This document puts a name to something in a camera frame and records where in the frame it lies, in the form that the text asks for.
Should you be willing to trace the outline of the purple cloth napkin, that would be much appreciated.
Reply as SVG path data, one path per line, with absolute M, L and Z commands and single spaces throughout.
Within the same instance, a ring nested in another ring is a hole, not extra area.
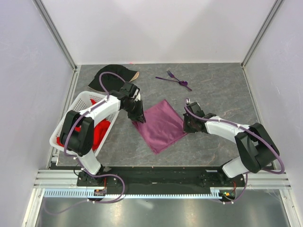
M 167 100 L 162 100 L 144 111 L 145 123 L 133 122 L 154 154 L 159 154 L 183 137 L 183 119 Z

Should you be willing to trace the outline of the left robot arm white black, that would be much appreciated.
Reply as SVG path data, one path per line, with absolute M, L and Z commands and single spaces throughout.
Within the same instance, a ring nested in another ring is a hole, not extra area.
M 133 83 L 124 83 L 119 91 L 111 91 L 101 101 L 85 110 L 70 110 L 65 115 L 60 134 L 63 151 L 65 154 L 70 151 L 71 156 L 78 160 L 79 165 L 88 173 L 87 180 L 93 186 L 99 186 L 104 181 L 101 164 L 92 149 L 94 129 L 106 117 L 120 110 L 126 111 L 131 121 L 146 122 L 140 89 Z

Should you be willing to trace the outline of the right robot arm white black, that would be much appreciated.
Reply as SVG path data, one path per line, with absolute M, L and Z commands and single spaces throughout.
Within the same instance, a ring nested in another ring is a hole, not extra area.
M 228 186 L 235 177 L 249 172 L 256 174 L 265 170 L 277 175 L 284 172 L 279 150 L 262 124 L 239 124 L 213 113 L 205 114 L 199 103 L 189 99 L 186 99 L 184 109 L 183 128 L 186 133 L 216 135 L 237 146 L 239 156 L 223 164 L 217 174 L 220 185 Z

